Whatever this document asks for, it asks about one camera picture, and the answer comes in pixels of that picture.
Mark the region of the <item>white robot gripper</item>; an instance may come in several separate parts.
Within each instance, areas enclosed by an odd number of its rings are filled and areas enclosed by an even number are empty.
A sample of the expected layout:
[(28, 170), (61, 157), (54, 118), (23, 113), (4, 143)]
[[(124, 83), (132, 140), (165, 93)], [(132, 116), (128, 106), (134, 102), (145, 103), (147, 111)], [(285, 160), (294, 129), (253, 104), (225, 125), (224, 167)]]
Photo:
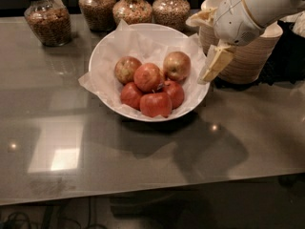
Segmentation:
[(223, 0), (218, 8), (205, 8), (191, 15), (186, 24), (190, 27), (212, 26), (214, 34), (221, 39), (211, 45), (198, 84), (212, 82), (234, 59), (236, 46), (246, 46), (256, 40), (264, 30), (248, 12), (244, 0)]

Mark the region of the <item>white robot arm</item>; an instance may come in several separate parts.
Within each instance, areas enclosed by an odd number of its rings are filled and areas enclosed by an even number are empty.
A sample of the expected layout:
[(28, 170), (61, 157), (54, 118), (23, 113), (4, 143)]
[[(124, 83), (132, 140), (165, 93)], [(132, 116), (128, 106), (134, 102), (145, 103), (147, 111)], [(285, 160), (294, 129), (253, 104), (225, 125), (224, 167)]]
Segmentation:
[(221, 0), (192, 15), (187, 24), (209, 24), (219, 42), (209, 48), (197, 82), (213, 81), (234, 59), (238, 47), (252, 43), (277, 20), (305, 9), (305, 0)]

